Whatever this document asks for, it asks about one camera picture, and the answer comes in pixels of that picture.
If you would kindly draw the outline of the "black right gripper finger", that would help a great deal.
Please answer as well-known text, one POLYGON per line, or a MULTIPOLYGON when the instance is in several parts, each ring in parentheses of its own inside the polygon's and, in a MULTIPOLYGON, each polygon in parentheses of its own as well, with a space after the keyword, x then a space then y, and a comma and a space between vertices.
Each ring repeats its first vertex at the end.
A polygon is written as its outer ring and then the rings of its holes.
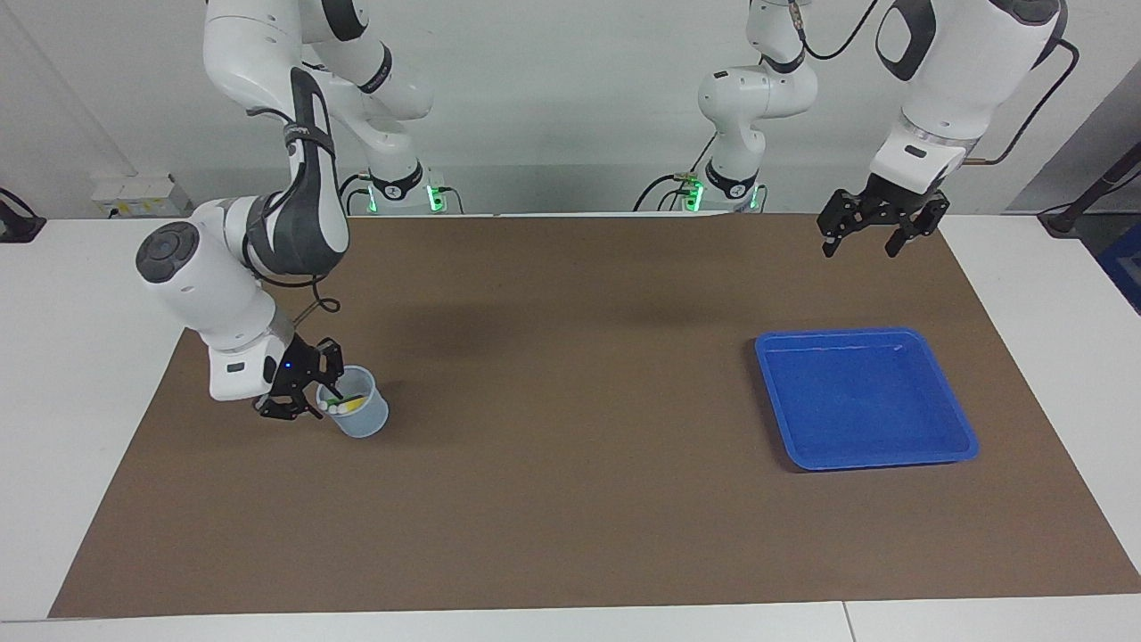
POLYGON ((259 398, 259 414, 262 418, 296 420, 304 415, 322 420, 324 414, 314 406, 306 395, 290 395, 290 397, 272 397, 261 395, 259 398))
POLYGON ((317 365, 314 381, 325 387, 335 398, 343 398, 339 390, 340 377, 345 374, 341 346, 333 338, 323 338, 316 346, 317 365))

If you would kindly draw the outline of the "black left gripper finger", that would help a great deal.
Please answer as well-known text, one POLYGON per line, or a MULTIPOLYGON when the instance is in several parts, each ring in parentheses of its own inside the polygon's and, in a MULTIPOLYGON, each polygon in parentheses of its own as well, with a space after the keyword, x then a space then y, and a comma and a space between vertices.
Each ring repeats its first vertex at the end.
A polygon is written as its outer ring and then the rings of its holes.
POLYGON ((863 194, 835 190, 818 216, 818 230, 823 236, 822 251, 827 259, 835 255, 847 235, 863 231, 869 220, 865 217, 863 194))
POLYGON ((946 196, 933 196, 919 210, 917 214, 900 216, 896 231, 887 241, 887 255, 896 259, 905 244, 911 243, 912 239, 933 235, 948 208, 949 200, 946 200, 946 196))

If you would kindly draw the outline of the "blue plastic tray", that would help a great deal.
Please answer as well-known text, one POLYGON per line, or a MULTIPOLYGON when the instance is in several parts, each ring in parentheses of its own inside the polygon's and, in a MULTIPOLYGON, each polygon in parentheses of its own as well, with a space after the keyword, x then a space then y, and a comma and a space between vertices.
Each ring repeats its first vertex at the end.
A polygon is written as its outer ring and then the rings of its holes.
POLYGON ((981 448, 916 330, 770 332, 753 350, 780 440, 801 470, 942 465, 981 448))

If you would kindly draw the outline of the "translucent plastic cup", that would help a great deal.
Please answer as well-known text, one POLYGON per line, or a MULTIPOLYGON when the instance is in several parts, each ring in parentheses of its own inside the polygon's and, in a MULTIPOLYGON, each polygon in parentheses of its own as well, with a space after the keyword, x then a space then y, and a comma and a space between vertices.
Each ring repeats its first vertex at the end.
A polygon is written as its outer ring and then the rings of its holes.
POLYGON ((377 381, 371 371, 362 366, 345 366, 345 374, 339 381, 339 390, 345 395, 343 398, 353 397, 353 395, 365 395, 367 403, 359 411, 353 412, 353 414, 343 416, 332 415, 323 407, 321 401, 322 399, 334 398, 334 395, 331 395, 325 387, 319 385, 316 390, 316 406, 318 411, 331 415, 335 424, 340 428, 340 431, 343 434, 351 436, 354 439, 365 439, 369 436, 379 433, 389 418, 389 406, 379 387, 377 387, 377 381))

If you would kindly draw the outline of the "black stand pole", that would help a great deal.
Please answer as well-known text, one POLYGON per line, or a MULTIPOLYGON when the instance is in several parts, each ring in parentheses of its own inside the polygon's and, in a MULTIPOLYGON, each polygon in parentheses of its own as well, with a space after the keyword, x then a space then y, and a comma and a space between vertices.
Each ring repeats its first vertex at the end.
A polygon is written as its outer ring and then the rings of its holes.
POLYGON ((1104 174, 1101 174, 1076 200, 1060 204, 1060 206, 1044 209, 1035 217, 1051 237, 1076 239, 1079 236, 1076 226, 1081 216, 1085 216, 1089 208, 1097 204, 1097 201, 1128 186, 1138 177, 1141 177, 1141 141, 1130 146, 1130 149, 1120 155, 1120 159, 1117 159, 1112 166, 1104 171, 1104 174))

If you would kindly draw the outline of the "white power strip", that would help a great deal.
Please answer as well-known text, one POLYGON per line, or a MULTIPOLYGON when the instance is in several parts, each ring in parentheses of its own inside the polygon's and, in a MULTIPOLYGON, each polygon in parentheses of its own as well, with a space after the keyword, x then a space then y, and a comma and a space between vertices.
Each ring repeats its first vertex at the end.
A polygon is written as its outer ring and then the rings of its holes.
POLYGON ((187 217, 194 209, 172 174, 103 179, 91 202, 108 219, 187 217))

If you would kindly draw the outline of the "brown table mat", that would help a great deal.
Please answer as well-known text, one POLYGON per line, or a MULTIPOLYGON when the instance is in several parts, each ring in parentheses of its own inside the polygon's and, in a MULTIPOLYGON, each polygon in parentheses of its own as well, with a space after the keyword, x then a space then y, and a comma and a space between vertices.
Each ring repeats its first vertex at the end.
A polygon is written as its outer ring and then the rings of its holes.
POLYGON ((375 375, 369 439, 213 403, 184 333, 50 616, 1141 592, 940 236, 834 259, 811 216, 366 218, 304 324, 375 375), (767 332, 907 326, 970 462, 802 472, 767 332))

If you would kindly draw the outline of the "black clamp mount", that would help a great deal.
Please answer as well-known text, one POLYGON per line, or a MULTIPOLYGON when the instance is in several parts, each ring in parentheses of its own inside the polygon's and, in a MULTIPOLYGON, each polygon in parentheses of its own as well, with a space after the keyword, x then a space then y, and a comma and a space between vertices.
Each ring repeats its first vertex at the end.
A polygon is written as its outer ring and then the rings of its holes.
POLYGON ((44 224, 44 217, 37 216, 21 196, 0 186, 0 243, 32 243, 44 224))

